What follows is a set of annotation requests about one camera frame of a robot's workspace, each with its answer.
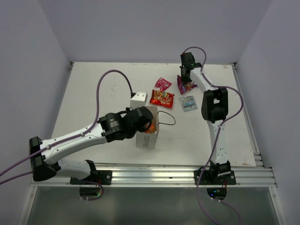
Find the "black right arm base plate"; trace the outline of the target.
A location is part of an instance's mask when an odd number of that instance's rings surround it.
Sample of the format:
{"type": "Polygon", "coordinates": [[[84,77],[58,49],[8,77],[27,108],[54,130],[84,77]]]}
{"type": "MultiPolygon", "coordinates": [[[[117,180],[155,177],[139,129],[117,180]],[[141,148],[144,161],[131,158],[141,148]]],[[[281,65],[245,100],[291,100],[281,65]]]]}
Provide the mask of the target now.
{"type": "MultiPolygon", "coordinates": [[[[197,185],[200,174],[203,168],[200,167],[199,169],[194,171],[194,180],[195,184],[197,185]]],[[[235,178],[234,171],[230,171],[229,174],[213,177],[209,170],[205,170],[200,178],[199,185],[236,185],[237,181],[235,178]]]]}

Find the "white paper coffee bag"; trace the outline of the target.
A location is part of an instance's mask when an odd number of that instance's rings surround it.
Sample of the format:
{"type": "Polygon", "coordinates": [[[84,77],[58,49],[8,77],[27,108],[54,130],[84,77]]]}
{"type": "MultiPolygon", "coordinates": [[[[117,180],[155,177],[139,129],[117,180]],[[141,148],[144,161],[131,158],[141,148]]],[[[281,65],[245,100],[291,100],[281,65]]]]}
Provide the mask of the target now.
{"type": "Polygon", "coordinates": [[[174,126],[176,124],[175,118],[168,112],[159,110],[155,106],[147,106],[153,115],[153,120],[155,121],[156,131],[153,134],[147,134],[144,132],[137,132],[136,134],[136,147],[145,149],[154,149],[157,143],[160,125],[174,126]],[[164,123],[159,121],[159,114],[165,113],[173,119],[172,123],[164,123]]]}

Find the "purple Fox's berries candy bag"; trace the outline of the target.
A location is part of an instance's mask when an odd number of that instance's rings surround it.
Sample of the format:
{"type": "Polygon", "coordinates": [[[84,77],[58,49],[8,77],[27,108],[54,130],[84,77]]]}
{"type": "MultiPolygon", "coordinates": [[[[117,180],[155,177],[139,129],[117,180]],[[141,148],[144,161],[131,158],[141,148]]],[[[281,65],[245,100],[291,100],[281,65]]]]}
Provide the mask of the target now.
{"type": "Polygon", "coordinates": [[[183,82],[180,75],[177,75],[177,86],[181,95],[197,87],[194,82],[183,82]]]}

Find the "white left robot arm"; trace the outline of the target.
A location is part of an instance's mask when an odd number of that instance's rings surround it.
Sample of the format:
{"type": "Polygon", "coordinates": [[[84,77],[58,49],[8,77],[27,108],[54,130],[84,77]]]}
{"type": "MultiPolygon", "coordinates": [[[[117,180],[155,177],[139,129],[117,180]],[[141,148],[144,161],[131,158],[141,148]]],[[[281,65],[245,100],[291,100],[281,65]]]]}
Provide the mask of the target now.
{"type": "Polygon", "coordinates": [[[74,177],[87,184],[94,183],[98,173],[92,161],[78,162],[67,160],[66,157],[95,145],[131,139],[136,132],[146,131],[152,120],[152,112],[142,106],[133,110],[108,113],[90,127],[58,138],[31,138],[29,152],[33,180],[45,181],[58,175],[74,177]]]}

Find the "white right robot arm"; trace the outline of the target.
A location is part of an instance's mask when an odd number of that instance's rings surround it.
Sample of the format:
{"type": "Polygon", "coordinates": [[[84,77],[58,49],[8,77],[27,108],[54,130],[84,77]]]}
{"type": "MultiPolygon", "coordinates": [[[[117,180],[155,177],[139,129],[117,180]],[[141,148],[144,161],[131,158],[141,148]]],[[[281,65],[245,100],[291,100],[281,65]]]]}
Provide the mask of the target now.
{"type": "Polygon", "coordinates": [[[201,114],[210,132],[212,152],[205,167],[195,171],[197,185],[220,184],[231,173],[231,165],[226,150],[225,126],[228,115],[228,91],[213,84],[203,72],[203,64],[197,63],[191,52],[180,55],[181,78],[184,82],[194,82],[203,93],[201,114]]]}

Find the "orange Fox's fruits candy bag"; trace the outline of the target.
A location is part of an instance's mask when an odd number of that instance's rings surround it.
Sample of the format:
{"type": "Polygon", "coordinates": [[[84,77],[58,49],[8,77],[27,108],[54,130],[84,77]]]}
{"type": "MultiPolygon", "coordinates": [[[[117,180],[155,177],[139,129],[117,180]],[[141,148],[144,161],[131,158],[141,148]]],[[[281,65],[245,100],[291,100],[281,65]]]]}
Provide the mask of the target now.
{"type": "Polygon", "coordinates": [[[156,131],[155,121],[152,120],[151,122],[147,123],[144,128],[145,128],[144,133],[147,133],[147,134],[155,133],[155,131],[156,131]]]}

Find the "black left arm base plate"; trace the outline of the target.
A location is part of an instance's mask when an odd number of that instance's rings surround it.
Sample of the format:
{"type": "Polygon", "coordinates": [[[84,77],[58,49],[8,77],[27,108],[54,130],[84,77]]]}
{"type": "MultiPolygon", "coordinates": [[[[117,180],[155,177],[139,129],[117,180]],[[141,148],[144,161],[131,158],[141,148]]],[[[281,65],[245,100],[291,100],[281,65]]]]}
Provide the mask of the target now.
{"type": "Polygon", "coordinates": [[[111,170],[97,170],[83,180],[71,177],[71,185],[111,185],[113,172],[111,170]]]}

